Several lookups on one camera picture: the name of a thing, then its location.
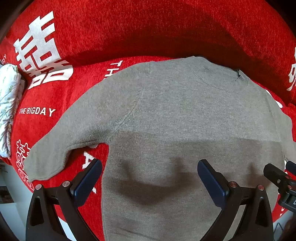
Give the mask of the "grey knit sweater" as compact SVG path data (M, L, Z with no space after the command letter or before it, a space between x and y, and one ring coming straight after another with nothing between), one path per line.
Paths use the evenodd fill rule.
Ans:
M199 240L219 213L197 175L206 159L239 185L276 187L272 163L295 160L292 121L242 71L190 57L133 65L87 90L30 149L29 180L46 180L70 152L107 144L106 240Z

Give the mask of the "red wedding bed cover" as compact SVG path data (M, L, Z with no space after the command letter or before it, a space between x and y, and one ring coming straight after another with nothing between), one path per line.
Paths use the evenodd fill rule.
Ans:
M283 104L295 120L295 37L293 35L213 39L180 37L92 40L58 37L43 40L8 36L1 42L1 61L17 66L27 88L14 117L12 165L29 189L21 144L30 147L45 135L86 90L131 65L201 55L215 63L241 68Z

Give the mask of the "white floral folded cloth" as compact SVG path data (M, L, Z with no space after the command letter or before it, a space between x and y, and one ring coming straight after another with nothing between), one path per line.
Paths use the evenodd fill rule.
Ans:
M11 155L11 129L14 116L23 95L25 80L17 66L1 66L1 157Z

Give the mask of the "red wedding pillow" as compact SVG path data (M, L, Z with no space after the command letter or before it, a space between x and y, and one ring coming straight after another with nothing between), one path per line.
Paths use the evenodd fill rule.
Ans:
M14 44L45 28L53 57L73 66L200 55L295 103L295 35L266 1L33 1L8 31L1 55L18 64Z

